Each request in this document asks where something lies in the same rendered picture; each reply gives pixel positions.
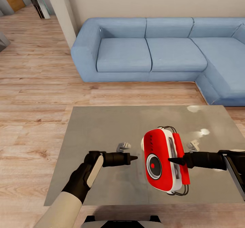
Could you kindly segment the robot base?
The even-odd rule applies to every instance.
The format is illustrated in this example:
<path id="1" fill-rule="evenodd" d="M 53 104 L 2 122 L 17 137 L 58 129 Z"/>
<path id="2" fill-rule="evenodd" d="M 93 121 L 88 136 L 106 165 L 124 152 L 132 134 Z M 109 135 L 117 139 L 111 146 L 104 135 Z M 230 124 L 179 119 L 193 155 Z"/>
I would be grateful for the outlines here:
<path id="1" fill-rule="evenodd" d="M 88 215 L 80 228 L 165 228 L 157 215 L 152 215 L 150 221 L 95 221 L 94 215 Z"/>

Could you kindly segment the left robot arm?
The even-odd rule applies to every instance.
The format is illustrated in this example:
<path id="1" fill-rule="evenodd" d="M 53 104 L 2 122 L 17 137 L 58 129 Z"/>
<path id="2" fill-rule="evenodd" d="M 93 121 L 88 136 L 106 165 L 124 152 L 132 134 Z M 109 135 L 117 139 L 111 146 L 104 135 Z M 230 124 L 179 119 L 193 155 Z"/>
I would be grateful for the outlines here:
<path id="1" fill-rule="evenodd" d="M 73 228 L 81 206 L 91 189 L 101 167 L 131 165 L 137 156 L 124 153 L 130 149 L 129 143 L 118 144 L 116 153 L 89 151 L 75 170 L 64 189 L 33 228 Z"/>

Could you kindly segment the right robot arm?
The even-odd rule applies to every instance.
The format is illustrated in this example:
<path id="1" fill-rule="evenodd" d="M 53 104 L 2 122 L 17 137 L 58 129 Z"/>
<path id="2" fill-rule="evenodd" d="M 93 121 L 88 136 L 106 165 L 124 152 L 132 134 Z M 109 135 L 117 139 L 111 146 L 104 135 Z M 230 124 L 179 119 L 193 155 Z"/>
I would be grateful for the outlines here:
<path id="1" fill-rule="evenodd" d="M 189 142 L 186 146 L 191 149 L 183 157 L 168 158 L 170 162 L 192 169 L 196 167 L 229 170 L 229 173 L 245 201 L 245 150 L 231 149 L 218 152 L 199 152 L 197 140 Z M 223 154 L 227 154 L 223 156 Z"/>

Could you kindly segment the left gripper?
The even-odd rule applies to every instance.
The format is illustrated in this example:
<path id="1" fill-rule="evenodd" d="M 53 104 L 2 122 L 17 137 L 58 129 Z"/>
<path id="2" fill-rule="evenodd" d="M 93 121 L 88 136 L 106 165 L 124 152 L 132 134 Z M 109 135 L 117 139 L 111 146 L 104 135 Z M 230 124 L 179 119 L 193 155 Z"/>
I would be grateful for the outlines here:
<path id="1" fill-rule="evenodd" d="M 130 153 L 116 152 L 112 154 L 113 154 L 112 166 L 131 165 L 130 161 L 138 159 L 137 156 L 130 156 Z"/>

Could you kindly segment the radio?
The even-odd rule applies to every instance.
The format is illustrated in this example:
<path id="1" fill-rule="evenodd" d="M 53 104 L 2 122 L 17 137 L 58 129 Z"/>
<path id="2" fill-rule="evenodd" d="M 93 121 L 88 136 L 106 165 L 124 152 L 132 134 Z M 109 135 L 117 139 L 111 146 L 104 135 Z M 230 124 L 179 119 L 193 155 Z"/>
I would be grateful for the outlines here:
<path id="1" fill-rule="evenodd" d="M 165 128 L 171 128 L 173 133 Z M 189 173 L 184 166 L 170 162 L 168 158 L 185 155 L 179 134 L 172 126 L 160 126 L 144 135 L 146 176 L 149 183 L 168 195 L 184 196 L 189 191 Z M 184 184 L 184 193 L 175 192 Z M 186 192 L 187 185 L 187 192 Z"/>

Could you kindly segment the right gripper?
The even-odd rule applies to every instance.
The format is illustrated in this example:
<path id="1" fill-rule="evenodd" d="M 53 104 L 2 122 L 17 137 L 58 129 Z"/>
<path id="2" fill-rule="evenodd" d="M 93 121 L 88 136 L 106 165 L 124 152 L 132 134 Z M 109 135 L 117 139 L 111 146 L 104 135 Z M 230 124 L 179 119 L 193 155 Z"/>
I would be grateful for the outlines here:
<path id="1" fill-rule="evenodd" d="M 176 164 L 180 164 L 184 166 L 187 164 L 187 168 L 192 169 L 194 166 L 196 167 L 204 167 L 212 169 L 212 166 L 209 161 L 209 152 L 193 152 L 186 153 L 183 157 L 177 158 L 168 158 L 170 162 L 174 162 Z"/>

